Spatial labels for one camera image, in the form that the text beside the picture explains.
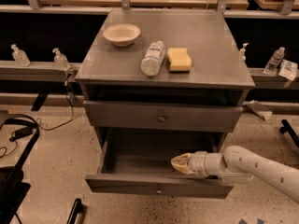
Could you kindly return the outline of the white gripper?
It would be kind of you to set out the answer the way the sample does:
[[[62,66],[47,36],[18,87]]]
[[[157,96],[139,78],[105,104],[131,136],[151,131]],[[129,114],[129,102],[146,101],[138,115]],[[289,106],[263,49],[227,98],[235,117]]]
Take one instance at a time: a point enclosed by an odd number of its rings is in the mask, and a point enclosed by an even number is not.
[[[185,175],[197,175],[198,177],[207,177],[205,167],[206,152],[197,151],[191,155],[191,153],[185,153],[176,156],[171,160],[173,168]]]

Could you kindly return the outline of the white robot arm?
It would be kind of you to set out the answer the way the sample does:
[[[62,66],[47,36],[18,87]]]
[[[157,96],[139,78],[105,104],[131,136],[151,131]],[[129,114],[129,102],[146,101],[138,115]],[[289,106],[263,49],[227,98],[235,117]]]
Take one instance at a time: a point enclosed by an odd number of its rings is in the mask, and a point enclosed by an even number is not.
[[[246,148],[229,146],[221,153],[197,151],[176,156],[173,168],[199,178],[217,176],[223,182],[245,184],[257,176],[299,203],[299,170],[268,160]]]

